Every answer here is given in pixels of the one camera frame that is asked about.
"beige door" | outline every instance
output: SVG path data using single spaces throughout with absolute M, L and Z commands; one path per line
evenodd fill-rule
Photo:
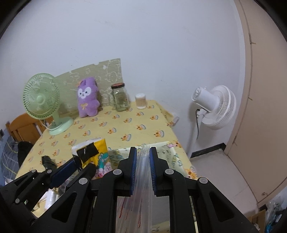
M 252 42 L 251 85 L 228 155 L 260 202 L 287 177 L 287 42 L 253 0 L 240 2 Z

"snack bag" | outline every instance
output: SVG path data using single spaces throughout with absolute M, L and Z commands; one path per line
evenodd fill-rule
M 112 170 L 106 140 L 96 138 L 79 143 L 72 147 L 72 154 L 78 169 L 83 169 L 89 163 L 97 166 L 94 178 L 102 178 Z

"stuffed animal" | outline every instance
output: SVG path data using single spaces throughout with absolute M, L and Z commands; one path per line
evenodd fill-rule
M 93 77 L 85 78 L 78 86 L 78 109 L 80 117 L 93 117 L 98 114 L 100 102 L 97 100 L 99 91 Z

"yellow tablecloth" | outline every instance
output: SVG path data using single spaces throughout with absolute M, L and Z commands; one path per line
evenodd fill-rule
M 67 131 L 56 136 L 51 136 L 49 131 L 45 130 L 16 177 L 32 169 L 44 171 L 41 162 L 43 155 L 50 156 L 61 166 L 72 157 L 73 145 L 97 137 L 105 138 L 109 149 L 170 141 L 168 146 L 175 149 L 179 159 L 177 162 L 183 166 L 188 177 L 197 179 L 184 149 L 154 100 L 149 100 L 148 107 L 142 110 L 137 109 L 134 102 L 131 103 L 130 109 L 124 112 L 117 112 L 112 110 L 111 106 L 106 106 L 95 117 L 77 117 Z

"wooden chair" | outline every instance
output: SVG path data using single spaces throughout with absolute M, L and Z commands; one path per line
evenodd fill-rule
M 49 118 L 47 121 L 51 123 L 52 120 L 52 118 Z M 14 140 L 29 141 L 32 144 L 35 144 L 40 137 L 40 133 L 37 130 L 36 125 L 42 133 L 46 129 L 39 120 L 30 117 L 27 113 L 18 116 L 11 123 L 6 123 L 7 130 Z

